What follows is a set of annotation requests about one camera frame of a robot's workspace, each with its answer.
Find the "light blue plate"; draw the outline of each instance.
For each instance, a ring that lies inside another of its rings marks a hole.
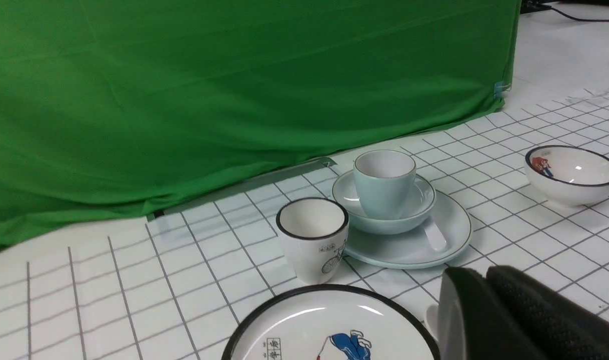
[[[333,184],[332,195],[348,211],[350,226],[378,235],[400,234],[416,228],[429,217],[436,202],[435,189],[420,175],[413,180],[407,197],[408,208],[399,219],[374,219],[365,214],[356,192],[353,171],[339,176]]]
[[[444,264],[467,249],[473,228],[467,210],[459,203],[437,191],[431,218],[446,240],[444,251],[431,248],[423,226],[396,235],[368,234],[350,228],[345,254],[378,267],[424,269]]]

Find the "floor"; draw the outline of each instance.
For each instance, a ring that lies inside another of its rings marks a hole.
[[[579,18],[609,18],[609,7],[555,4]],[[569,96],[578,89],[609,90],[609,23],[575,22],[552,11],[520,17],[514,78],[505,110]],[[352,152],[334,156],[349,167]],[[0,268],[25,262],[97,237],[146,223],[144,218],[81,223],[45,234],[0,253]]]

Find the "bicycle illustration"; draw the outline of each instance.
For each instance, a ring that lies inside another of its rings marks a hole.
[[[342,246],[335,250],[336,255],[328,259],[327,262],[322,265],[323,274],[329,274],[333,269],[336,269],[338,263],[341,262],[341,260],[343,259],[344,248],[345,244],[342,244]]]

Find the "white cup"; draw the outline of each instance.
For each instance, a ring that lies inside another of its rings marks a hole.
[[[299,198],[275,216],[284,257],[303,283],[329,281],[338,269],[349,233],[349,214],[327,198]]]

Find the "plate rim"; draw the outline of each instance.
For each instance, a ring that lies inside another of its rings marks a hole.
[[[458,248],[456,251],[454,251],[451,255],[441,257],[440,259],[428,261],[428,262],[417,262],[415,264],[400,264],[400,263],[370,259],[368,257],[359,255],[351,250],[348,241],[346,242],[345,253],[347,255],[349,255],[350,257],[352,257],[356,260],[359,260],[360,262],[364,262],[366,264],[370,264],[370,265],[374,265],[374,266],[382,267],[382,268],[387,268],[387,269],[398,269],[398,270],[414,270],[414,269],[431,268],[431,267],[435,267],[440,264],[445,264],[446,262],[448,262],[448,261],[452,260],[453,258],[455,258],[456,256],[460,255],[460,253],[462,253],[462,251],[464,251],[467,248],[469,243],[471,243],[471,237],[474,234],[474,224],[473,224],[473,221],[471,220],[471,215],[469,215],[469,212],[467,212],[467,209],[465,209],[462,205],[460,205],[460,203],[458,201],[456,201],[454,198],[449,196],[449,194],[442,192],[438,189],[435,191],[435,193],[436,193],[436,196],[435,196],[436,198],[438,197],[437,194],[440,193],[440,194],[446,196],[447,198],[451,199],[451,201],[456,203],[458,205],[458,207],[460,207],[460,209],[462,209],[462,211],[466,214],[467,219],[469,219],[469,235],[467,235],[467,239],[464,241],[464,243],[462,243],[462,246],[460,246],[460,248]]]
[[[318,285],[306,285],[302,287],[296,287],[295,289],[291,289],[272,298],[264,301],[260,306],[256,307],[252,312],[250,312],[247,317],[240,322],[240,325],[236,327],[236,329],[227,340],[227,344],[224,347],[224,351],[222,351],[221,360],[231,360],[234,355],[234,348],[238,345],[238,342],[243,336],[243,333],[249,328],[256,319],[258,319],[263,313],[267,310],[271,309],[274,305],[281,303],[289,298],[306,294],[310,292],[322,292],[322,291],[340,291],[340,292],[348,292],[353,294],[359,294],[361,296],[366,296],[373,298],[377,301],[380,301],[385,306],[388,306],[399,315],[401,315],[406,321],[408,321],[416,330],[420,333],[423,340],[426,342],[426,346],[428,346],[431,354],[433,355],[434,360],[440,360],[440,350],[436,340],[432,337],[429,331],[423,326],[423,324],[414,316],[409,310],[405,309],[402,305],[396,303],[392,299],[378,294],[377,292],[362,289],[362,287],[356,287],[351,285],[342,285],[342,284],[318,284]]]

